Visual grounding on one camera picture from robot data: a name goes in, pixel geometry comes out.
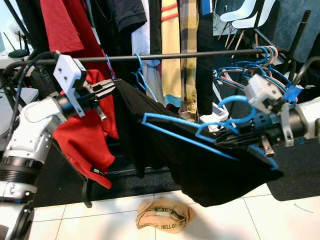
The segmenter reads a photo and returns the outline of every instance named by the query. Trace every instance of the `clothing label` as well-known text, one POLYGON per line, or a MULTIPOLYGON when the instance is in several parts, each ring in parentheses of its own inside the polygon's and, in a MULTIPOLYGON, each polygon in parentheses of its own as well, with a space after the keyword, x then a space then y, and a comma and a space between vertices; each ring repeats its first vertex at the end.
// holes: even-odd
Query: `clothing label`
POLYGON ((90 169, 90 171, 93 172, 93 173, 95 173, 95 174, 99 174, 99 175, 101 175, 101 176, 107 177, 107 175, 106 175, 104 172, 100 171, 99 169, 97 169, 97 168, 95 168, 95 167, 92 167, 92 168, 90 169))

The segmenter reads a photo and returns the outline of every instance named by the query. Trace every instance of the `blue tape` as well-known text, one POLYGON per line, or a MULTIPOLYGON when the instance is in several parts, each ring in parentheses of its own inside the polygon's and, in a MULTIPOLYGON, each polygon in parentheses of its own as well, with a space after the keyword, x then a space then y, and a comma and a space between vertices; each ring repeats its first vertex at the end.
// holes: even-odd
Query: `blue tape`
POLYGON ((288 86, 287 91, 285 92, 285 94, 282 96, 282 99, 291 102, 291 103, 295 103, 296 102, 296 98, 299 96, 299 94, 302 92, 303 89, 298 88, 292 84, 290 84, 288 86))

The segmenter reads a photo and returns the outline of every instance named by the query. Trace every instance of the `hanging clothes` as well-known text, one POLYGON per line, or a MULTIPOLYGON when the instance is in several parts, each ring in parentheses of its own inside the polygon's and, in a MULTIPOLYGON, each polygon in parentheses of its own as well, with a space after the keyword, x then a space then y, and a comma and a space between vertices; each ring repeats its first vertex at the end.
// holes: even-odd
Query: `hanging clothes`
MULTIPOLYGON (((87 71, 86 80, 90 84, 104 79, 97 70, 87 71)), ((59 125, 53 134, 70 163, 82 175, 108 189, 112 186, 111 182, 106 177, 95 173, 93 168, 107 173, 108 167, 115 160, 106 144, 108 135, 118 138, 113 101, 112 96, 99 101, 107 120, 101 121, 96 110, 89 110, 85 112, 84 117, 69 117, 68 121, 59 125)))
MULTIPOLYGON (((50 51, 68 53, 74 58, 103 57, 79 0, 40 0, 50 51)), ((105 63, 88 63, 86 69, 97 69, 109 78, 105 63)))
POLYGON ((141 124, 145 113, 178 117, 124 81, 112 92, 122 152, 134 163, 139 177, 145 167, 167 166, 184 194, 204 207, 237 199, 283 173, 243 149, 221 149, 195 137, 196 129, 181 123, 151 118, 160 128, 183 135, 237 158, 230 159, 141 124))
POLYGON ((161 0, 149 1, 149 18, 150 54, 161 54, 161 0))
MULTIPOLYGON (((146 23, 141 0, 91 0, 94 26, 101 47, 108 56, 132 54, 131 34, 146 23)), ((113 62, 116 76, 133 84, 130 72, 137 70, 135 62, 113 62)))
MULTIPOLYGON (((211 14, 203 15, 202 1, 198 1, 199 24, 197 31, 196 47, 198 52, 212 51, 213 40, 213 17, 211 14)), ((212 88, 212 65, 210 57, 199 57, 196 61, 196 98, 197 109, 200 115, 212 114, 213 88, 212 88)))
MULTIPOLYGON (((180 53, 179 12, 177 0, 162 0, 161 8, 162 54, 180 53)), ((163 59, 162 90, 165 105, 181 106, 181 61, 163 59)))
MULTIPOLYGON (((132 54, 150 55, 150 14, 149 14, 149 0, 142 0, 145 11, 146 23, 135 30, 131 34, 132 54)), ((165 99, 162 91, 162 82, 158 69, 159 60, 145 60, 142 62, 143 77, 151 88, 159 103, 165 104, 165 99)), ((146 95, 152 98, 149 90, 146 95)))
MULTIPOLYGON (((197 52, 198 9, 197 0, 179 1, 181 53, 197 52)), ((181 59, 181 107, 179 115, 186 120, 196 120, 197 58, 181 59)))

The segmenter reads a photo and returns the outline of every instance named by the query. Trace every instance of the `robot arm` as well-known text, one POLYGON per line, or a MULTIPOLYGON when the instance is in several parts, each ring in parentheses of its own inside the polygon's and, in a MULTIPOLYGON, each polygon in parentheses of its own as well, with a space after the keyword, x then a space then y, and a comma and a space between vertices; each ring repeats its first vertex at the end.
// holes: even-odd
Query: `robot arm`
POLYGON ((115 88, 111 80, 88 84, 81 63, 67 55, 59 56, 54 76, 65 94, 22 109, 0 162, 0 240, 28 239, 34 216, 28 204, 37 192, 36 183, 58 125, 76 114, 84 116, 87 109, 97 109, 101 119, 106 119, 98 100, 115 88))
POLYGON ((244 89, 249 103, 260 110, 249 125, 238 128, 238 135, 219 135, 216 145, 223 148, 246 148, 257 144, 267 157, 273 157, 272 146, 294 145, 294 139, 320 136, 320 98, 289 105, 279 89, 259 75, 254 75, 244 89))

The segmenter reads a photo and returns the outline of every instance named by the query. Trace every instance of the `red shirt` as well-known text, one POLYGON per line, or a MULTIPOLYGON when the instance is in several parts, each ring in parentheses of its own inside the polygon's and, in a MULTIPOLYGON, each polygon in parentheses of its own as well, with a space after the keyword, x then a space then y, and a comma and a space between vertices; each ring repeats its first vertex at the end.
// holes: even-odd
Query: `red shirt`
MULTIPOLYGON (((40 0, 50 51, 73 58, 104 57, 84 10, 83 0, 40 0)), ((88 63, 86 69, 99 70, 110 78, 107 64, 88 63)))
MULTIPOLYGON (((88 70, 86 80, 95 84, 104 80, 97 70, 88 70)), ((59 143, 61 150, 71 164, 84 176, 106 188, 111 188, 111 182, 91 171, 92 167, 107 173, 108 167, 114 162, 106 144, 108 134, 118 139, 115 121, 114 100, 112 95, 99 101, 99 105, 107 117, 101 121, 95 110, 85 112, 84 117, 69 117, 54 132, 53 137, 59 143)))

